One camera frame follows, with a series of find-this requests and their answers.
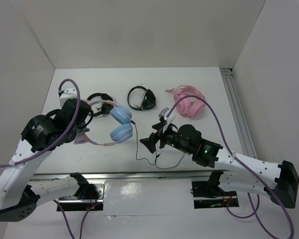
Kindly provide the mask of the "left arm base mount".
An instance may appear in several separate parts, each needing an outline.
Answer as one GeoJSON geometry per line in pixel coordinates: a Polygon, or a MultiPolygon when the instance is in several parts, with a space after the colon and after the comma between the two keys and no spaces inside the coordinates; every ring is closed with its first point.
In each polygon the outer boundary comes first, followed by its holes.
{"type": "Polygon", "coordinates": [[[57,201],[66,212],[83,212],[93,207],[91,211],[102,211],[104,207],[105,181],[92,181],[87,193],[80,198],[65,196],[57,201]]]}

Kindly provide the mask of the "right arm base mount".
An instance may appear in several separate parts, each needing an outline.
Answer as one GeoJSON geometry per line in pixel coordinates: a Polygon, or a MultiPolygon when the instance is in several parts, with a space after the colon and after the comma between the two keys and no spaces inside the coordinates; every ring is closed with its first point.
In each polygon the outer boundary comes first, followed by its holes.
{"type": "Polygon", "coordinates": [[[229,207],[239,207],[237,193],[223,192],[219,188],[211,188],[207,181],[192,181],[194,209],[210,209],[210,208],[226,208],[227,203],[229,207]]]}

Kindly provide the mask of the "pink blue cat-ear headphones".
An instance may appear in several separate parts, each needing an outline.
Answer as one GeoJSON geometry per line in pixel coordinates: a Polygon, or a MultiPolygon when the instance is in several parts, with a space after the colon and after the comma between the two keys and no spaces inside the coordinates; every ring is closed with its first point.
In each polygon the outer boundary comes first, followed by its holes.
{"type": "Polygon", "coordinates": [[[85,102],[90,106],[100,102],[112,105],[113,108],[110,110],[110,115],[121,125],[110,133],[112,140],[110,143],[97,143],[86,135],[86,131],[83,131],[77,133],[74,144],[90,143],[96,146],[113,146],[118,143],[123,143],[133,136],[132,124],[134,124],[134,122],[132,121],[132,113],[126,107],[109,100],[85,100],[85,102]]]}

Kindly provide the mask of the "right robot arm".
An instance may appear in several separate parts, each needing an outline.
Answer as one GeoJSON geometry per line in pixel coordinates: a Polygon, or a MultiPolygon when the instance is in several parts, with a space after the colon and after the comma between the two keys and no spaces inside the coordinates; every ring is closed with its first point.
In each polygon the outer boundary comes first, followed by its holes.
{"type": "Polygon", "coordinates": [[[275,204],[293,209],[296,206],[299,176],[295,166],[288,161],[266,162],[242,154],[230,153],[222,145],[203,139],[201,132],[191,124],[177,130],[174,125],[164,129],[163,123],[152,126],[155,132],[140,139],[151,153],[171,146],[192,157],[192,161],[215,171],[210,175],[207,189],[212,195],[240,191],[268,197],[275,204]]]}

